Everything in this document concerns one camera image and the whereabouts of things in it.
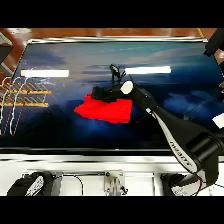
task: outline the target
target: table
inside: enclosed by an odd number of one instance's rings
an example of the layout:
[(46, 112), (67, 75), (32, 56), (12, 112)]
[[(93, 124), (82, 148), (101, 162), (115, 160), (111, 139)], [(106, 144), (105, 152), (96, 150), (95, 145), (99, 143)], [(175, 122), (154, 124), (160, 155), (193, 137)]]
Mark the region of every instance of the table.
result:
[[(21, 70), (69, 69), (68, 78), (35, 78), (53, 94), (48, 107), (24, 107), (15, 136), (7, 128), (0, 137), (2, 152), (76, 154), (97, 151), (169, 152), (157, 122), (135, 105), (129, 124), (84, 119), (74, 113), (93, 86), (111, 86), (111, 63), (130, 67), (170, 66), (169, 74), (132, 75), (171, 113), (212, 132), (212, 121), (224, 112), (218, 101), (222, 73), (215, 58), (203, 55), (206, 39), (171, 37), (47, 38), (30, 40), (14, 73)], [(4, 107), (2, 128), (10, 107)], [(16, 126), (21, 107), (15, 108)]]

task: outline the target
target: metal bracket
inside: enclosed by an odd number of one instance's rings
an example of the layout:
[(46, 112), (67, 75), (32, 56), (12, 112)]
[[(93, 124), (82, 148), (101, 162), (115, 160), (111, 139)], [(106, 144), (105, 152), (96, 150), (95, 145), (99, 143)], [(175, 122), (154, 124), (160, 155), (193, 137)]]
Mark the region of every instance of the metal bracket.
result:
[(107, 196), (126, 195), (125, 177), (122, 170), (107, 171), (104, 177), (104, 190)]

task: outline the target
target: wooden floor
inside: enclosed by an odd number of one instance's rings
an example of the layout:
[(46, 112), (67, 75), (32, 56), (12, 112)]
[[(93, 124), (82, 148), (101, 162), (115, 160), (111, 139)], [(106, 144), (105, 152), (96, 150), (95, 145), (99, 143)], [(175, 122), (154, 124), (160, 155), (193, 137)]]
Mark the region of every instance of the wooden floor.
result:
[[(14, 49), (4, 63), (14, 71), (25, 48), (26, 41), (31, 38), (70, 37), (70, 36), (193, 36), (202, 35), (209, 39), (216, 28), (32, 28), (31, 33), (12, 34), (7, 28), (0, 28), (12, 43)], [(216, 52), (218, 63), (224, 60), (221, 51)]]

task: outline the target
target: red cloth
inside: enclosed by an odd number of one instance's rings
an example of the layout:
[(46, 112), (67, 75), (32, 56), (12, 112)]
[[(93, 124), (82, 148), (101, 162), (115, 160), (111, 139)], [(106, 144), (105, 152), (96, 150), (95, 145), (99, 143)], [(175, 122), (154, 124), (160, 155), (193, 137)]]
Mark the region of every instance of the red cloth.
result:
[(130, 121), (132, 100), (117, 99), (116, 102), (105, 103), (92, 98), (92, 94), (84, 97), (84, 103), (74, 112), (84, 118), (105, 120), (111, 123), (128, 123)]

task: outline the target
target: robotic arm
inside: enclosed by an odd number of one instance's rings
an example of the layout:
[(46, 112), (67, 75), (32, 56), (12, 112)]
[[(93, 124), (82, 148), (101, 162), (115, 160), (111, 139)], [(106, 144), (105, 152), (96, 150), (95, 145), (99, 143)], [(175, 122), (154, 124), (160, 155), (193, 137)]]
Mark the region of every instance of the robotic arm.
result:
[[(119, 74), (118, 68), (114, 65), (110, 68), (113, 78), (114, 76), (121, 77), (122, 74)], [(189, 175), (166, 174), (162, 176), (165, 195), (196, 196), (200, 190), (216, 182), (218, 156), (224, 148), (221, 140), (204, 127), (182, 120), (164, 110), (149, 92), (139, 87), (133, 80), (126, 81), (123, 85), (120, 85), (119, 81), (118, 85), (107, 91), (112, 97), (113, 94), (116, 97), (122, 94), (131, 98), (134, 104), (153, 116), (162, 128), (174, 156), (190, 173)]]

